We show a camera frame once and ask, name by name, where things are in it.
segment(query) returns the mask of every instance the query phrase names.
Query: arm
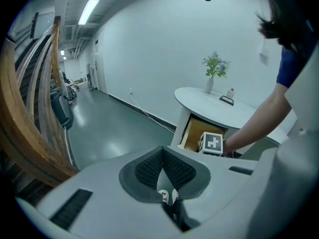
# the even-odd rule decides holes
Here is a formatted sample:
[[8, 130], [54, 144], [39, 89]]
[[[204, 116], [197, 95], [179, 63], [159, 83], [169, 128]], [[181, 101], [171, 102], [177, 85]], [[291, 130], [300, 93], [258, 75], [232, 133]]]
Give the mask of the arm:
[[285, 119], [291, 110], [284, 96], [287, 89], [281, 84], [276, 84], [274, 91], [248, 122], [224, 142], [224, 154], [266, 137]]

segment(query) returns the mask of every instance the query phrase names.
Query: ceiling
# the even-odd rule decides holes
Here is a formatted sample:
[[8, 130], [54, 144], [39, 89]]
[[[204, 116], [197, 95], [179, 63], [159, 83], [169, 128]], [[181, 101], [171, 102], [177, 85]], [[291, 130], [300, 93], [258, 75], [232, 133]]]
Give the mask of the ceiling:
[[59, 49], [65, 50], [68, 59], [75, 59], [81, 55], [85, 45], [91, 39], [94, 29], [100, 25], [103, 16], [119, 0], [100, 0], [89, 17], [87, 24], [85, 26], [79, 26], [78, 22], [87, 1], [88, 0], [56, 0], [55, 2], [55, 14], [61, 15]]

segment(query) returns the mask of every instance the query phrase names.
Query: ceiling light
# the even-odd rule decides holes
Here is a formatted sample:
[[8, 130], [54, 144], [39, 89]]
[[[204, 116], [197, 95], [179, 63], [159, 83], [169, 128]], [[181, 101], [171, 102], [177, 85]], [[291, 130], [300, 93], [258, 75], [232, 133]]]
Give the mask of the ceiling light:
[[99, 0], [88, 0], [88, 2], [86, 3], [80, 20], [79, 20], [79, 25], [85, 25], [86, 22], [88, 21], [92, 11], [94, 10], [95, 6], [98, 4]]

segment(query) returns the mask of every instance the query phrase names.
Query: blue shirt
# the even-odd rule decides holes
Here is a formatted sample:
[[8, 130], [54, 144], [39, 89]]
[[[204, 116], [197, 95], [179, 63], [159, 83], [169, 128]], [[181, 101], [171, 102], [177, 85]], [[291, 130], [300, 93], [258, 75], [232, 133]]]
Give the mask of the blue shirt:
[[283, 47], [277, 83], [289, 88], [305, 66], [297, 53]]

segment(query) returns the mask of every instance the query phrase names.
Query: electrical cable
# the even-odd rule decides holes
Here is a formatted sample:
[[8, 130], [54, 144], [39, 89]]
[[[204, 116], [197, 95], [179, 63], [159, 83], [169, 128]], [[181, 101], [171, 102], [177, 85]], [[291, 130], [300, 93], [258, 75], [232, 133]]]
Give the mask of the electrical cable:
[[155, 119], [151, 118], [151, 117], [147, 114], [147, 112], [145, 112], [145, 111], [142, 109], [142, 107], [140, 107], [140, 106], [138, 105], [138, 103], [136, 103], [136, 101], [135, 101], [134, 98], [132, 97], [132, 94], [130, 94], [130, 96], [131, 96], [132, 100], [134, 101], [134, 103], [138, 106], [138, 108], [140, 108], [140, 109], [142, 110], [142, 112], [146, 114], [147, 117], [149, 117], [151, 120], [153, 120], [154, 122], [156, 122], [157, 124], [159, 124], [161, 127], [166, 128], [166, 129], [167, 129], [169, 132], [171, 132], [172, 134], [175, 134], [174, 132], [170, 131], [166, 126], [163, 126], [162, 124], [158, 123]]

